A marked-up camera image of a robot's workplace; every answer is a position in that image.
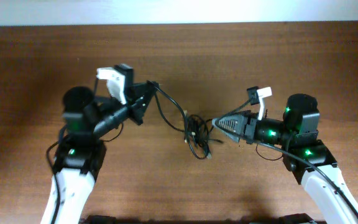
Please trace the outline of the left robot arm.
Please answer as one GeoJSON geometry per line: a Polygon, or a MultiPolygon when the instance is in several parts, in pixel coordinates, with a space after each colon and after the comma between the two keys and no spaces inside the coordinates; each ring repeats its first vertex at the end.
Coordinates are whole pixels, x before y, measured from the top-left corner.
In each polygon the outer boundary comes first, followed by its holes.
{"type": "Polygon", "coordinates": [[[106,155],[103,137],[113,129],[122,131],[131,120],[140,126],[159,84],[134,83],[134,69],[124,63],[97,69],[96,80],[105,80],[109,96],[96,88],[75,86],[63,96],[64,126],[50,148],[47,161],[52,185],[42,223],[78,223],[106,155]]]}

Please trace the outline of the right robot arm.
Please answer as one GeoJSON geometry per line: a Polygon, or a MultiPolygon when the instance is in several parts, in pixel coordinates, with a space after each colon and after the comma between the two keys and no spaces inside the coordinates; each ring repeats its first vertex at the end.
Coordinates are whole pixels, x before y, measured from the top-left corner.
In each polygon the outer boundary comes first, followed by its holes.
{"type": "Polygon", "coordinates": [[[281,120],[240,108],[213,120],[213,126],[233,138],[276,150],[282,162],[323,214],[326,223],[358,223],[358,203],[352,196],[328,147],[319,139],[316,98],[294,94],[281,120]]]}

